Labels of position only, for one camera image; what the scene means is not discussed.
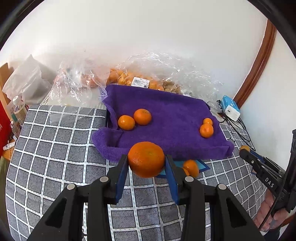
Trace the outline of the large orange mandarin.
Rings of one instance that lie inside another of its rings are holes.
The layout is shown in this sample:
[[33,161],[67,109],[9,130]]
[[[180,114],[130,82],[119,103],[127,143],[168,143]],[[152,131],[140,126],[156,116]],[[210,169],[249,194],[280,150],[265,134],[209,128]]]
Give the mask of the large orange mandarin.
[[134,144],[127,155],[133,173],[142,178],[158,176],[165,166],[163,149],[152,142]]

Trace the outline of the mandarin on towel left rear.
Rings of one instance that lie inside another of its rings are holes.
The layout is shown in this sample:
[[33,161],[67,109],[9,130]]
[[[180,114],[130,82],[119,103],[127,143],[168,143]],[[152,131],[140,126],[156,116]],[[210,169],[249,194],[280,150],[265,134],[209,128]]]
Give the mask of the mandarin on towel left rear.
[[140,108],[134,112],[133,118],[138,125],[146,126],[151,122],[152,115],[148,110]]

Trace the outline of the clear bag of oranges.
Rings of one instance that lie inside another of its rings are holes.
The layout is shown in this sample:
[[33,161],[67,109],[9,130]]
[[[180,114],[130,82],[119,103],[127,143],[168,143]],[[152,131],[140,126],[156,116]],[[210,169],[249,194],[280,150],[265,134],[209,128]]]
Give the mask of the clear bag of oranges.
[[215,102],[222,83],[192,60],[166,53],[146,52],[129,57],[110,70],[106,84],[131,86],[133,78],[149,81],[148,88],[205,102]]

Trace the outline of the round orange fruit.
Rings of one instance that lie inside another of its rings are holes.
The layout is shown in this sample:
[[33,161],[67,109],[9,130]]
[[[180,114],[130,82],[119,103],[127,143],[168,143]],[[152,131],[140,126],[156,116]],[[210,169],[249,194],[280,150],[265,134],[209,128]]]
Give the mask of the round orange fruit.
[[185,169],[185,168],[182,168],[182,169],[184,170],[186,176],[189,176],[190,175],[190,173],[189,173],[189,171],[187,169]]

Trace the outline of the white plastic bag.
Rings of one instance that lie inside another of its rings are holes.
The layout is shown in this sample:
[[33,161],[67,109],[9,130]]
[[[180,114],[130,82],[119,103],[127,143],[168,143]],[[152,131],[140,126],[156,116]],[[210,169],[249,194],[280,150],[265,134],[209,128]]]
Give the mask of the white plastic bag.
[[10,100],[18,95],[28,105],[40,104],[51,90],[55,77],[56,71],[30,55],[13,71],[3,92]]

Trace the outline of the mandarin on towel right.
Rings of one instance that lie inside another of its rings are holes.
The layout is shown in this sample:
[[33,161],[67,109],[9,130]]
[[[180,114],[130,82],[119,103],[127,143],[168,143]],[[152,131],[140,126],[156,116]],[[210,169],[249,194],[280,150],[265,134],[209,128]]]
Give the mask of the mandarin on towel right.
[[202,137],[210,138],[214,133],[214,128],[211,124],[204,123],[200,126],[199,132]]

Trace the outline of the brown wooden door frame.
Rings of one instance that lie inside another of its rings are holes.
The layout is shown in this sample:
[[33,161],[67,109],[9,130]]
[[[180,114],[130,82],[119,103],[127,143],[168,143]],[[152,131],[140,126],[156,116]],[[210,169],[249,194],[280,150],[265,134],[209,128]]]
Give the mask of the brown wooden door frame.
[[258,83],[259,78],[261,77],[271,55],[275,38],[276,27],[270,20],[267,20],[264,36],[257,56],[255,57],[255,60],[245,80],[243,81],[243,84],[234,96],[234,101],[236,102],[239,108],[243,106],[243,104],[246,102],[246,100],[252,93],[252,90],[254,90],[256,84]]

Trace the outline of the purple towel covered tray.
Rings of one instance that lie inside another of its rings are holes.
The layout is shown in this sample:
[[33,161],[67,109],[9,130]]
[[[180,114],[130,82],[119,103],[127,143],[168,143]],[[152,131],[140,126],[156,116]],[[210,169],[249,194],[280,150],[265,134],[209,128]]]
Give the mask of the purple towel covered tray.
[[[122,85],[109,85],[106,90],[103,102],[110,113],[110,123],[92,134],[92,142],[107,160],[118,162],[134,144],[144,141],[155,143],[177,160],[221,160],[232,156],[234,144],[226,140],[203,100]],[[139,108],[151,113],[148,125],[136,125],[131,131],[118,127],[120,116],[133,116]],[[199,132],[205,118],[213,121],[214,133],[210,138]]]

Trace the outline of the oval orange fruit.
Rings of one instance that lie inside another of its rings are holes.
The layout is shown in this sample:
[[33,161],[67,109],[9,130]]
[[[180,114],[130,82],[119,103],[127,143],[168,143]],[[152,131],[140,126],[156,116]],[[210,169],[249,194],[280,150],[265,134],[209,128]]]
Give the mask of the oval orange fruit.
[[197,178],[199,175],[199,168],[197,163],[194,160],[187,160],[183,163],[182,168],[185,168],[189,171],[190,175],[193,178]]

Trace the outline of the clear plastic bag left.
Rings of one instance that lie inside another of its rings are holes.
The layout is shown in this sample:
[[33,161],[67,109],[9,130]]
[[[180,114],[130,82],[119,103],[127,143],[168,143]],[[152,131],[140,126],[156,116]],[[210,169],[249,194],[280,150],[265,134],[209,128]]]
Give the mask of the clear plastic bag left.
[[109,66],[98,59],[65,59],[48,93],[48,104],[96,108],[107,98],[109,75]]

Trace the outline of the white blue charger box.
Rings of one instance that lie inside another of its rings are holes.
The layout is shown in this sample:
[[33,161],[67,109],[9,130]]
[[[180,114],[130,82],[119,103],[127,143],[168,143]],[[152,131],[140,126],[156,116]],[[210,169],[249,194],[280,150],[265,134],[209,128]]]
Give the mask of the white blue charger box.
[[224,95],[222,97],[222,109],[224,110],[227,117],[229,117],[233,121],[237,121],[240,117],[240,110],[236,104],[236,102],[231,99],[229,96]]

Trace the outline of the plastic bottle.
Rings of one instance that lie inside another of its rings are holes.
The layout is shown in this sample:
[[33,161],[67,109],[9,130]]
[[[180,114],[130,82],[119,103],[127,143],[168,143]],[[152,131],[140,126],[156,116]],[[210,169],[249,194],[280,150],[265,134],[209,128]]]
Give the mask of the plastic bottle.
[[13,100],[8,104],[8,110],[11,113],[13,121],[15,123],[18,122],[20,126],[23,126],[28,108],[19,95],[15,96]]

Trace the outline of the cardboard box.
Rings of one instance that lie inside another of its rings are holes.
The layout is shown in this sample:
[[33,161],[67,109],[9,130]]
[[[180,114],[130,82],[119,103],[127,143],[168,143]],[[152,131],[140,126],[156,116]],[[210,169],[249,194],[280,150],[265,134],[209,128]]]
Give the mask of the cardboard box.
[[4,93],[3,88],[11,74],[13,73],[14,68],[9,67],[8,63],[4,63],[4,65],[0,68],[0,85],[1,85],[1,91],[4,94],[4,97],[7,98],[7,95]]

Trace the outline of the small orange kumquat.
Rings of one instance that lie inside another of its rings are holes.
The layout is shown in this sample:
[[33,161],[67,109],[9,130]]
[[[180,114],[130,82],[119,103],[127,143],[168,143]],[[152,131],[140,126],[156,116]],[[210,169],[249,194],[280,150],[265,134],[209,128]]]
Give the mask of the small orange kumquat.
[[250,147],[249,146],[246,146],[246,145],[243,145],[240,147],[240,150],[247,150],[248,152],[250,151]]

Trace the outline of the red paper bag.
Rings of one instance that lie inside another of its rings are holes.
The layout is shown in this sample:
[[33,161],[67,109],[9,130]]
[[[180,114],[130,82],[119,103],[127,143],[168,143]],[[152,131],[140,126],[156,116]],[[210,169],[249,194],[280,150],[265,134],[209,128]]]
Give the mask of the red paper bag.
[[8,143],[11,135],[11,121],[8,118],[6,111],[2,104],[0,105],[0,156],[3,153],[3,147]]

